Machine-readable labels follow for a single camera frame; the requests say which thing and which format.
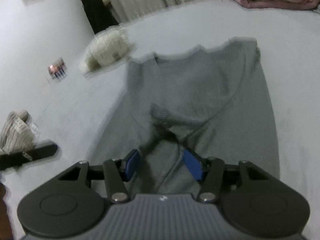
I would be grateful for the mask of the grey t-shirt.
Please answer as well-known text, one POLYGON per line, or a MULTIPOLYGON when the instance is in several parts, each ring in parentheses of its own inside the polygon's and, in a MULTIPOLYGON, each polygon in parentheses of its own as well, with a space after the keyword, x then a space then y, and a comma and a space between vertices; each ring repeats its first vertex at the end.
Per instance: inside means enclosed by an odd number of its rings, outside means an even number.
POLYGON ((142 161, 128 184, 131 194, 197 194, 182 160, 185 148, 229 164, 249 160, 280 176, 276 123, 255 38, 132 60, 124 95, 91 161, 122 159, 137 149, 142 161))

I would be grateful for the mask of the white plush dog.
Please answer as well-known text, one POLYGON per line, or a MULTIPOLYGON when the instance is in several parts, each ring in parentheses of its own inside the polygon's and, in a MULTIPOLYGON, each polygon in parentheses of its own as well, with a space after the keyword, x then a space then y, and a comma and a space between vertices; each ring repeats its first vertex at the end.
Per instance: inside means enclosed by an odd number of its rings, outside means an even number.
POLYGON ((95 35, 84 52, 79 68, 82 74, 91 74, 124 59, 132 48, 126 30, 111 26, 95 35))

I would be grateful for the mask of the grey bed sheet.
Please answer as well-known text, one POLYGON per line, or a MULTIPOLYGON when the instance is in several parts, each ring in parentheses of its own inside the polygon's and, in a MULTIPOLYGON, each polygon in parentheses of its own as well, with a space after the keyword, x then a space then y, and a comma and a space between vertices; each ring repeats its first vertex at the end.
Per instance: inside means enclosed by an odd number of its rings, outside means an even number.
POLYGON ((280 176, 309 202, 308 239, 319 239, 319 14, 246 9, 231 0, 201 0, 123 25, 133 48, 124 59, 84 75, 79 66, 93 33, 79 0, 24 6, 1 0, 1 123, 25 109, 38 140, 58 155, 5 172, 15 238, 24 231, 17 206, 30 191, 80 160, 89 160, 127 82, 128 66, 151 54, 176 56, 216 48, 234 37, 257 40, 278 139, 280 176), (48 67, 59 58, 65 76, 48 67))

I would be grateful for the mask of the black hanging coat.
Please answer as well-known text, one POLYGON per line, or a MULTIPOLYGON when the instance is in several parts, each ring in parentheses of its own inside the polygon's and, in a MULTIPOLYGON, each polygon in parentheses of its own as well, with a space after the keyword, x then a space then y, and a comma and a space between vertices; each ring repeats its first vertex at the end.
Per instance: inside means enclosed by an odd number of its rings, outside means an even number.
POLYGON ((103 0, 80 0, 82 2, 87 19, 95 34, 118 25, 112 12, 104 4, 103 0))

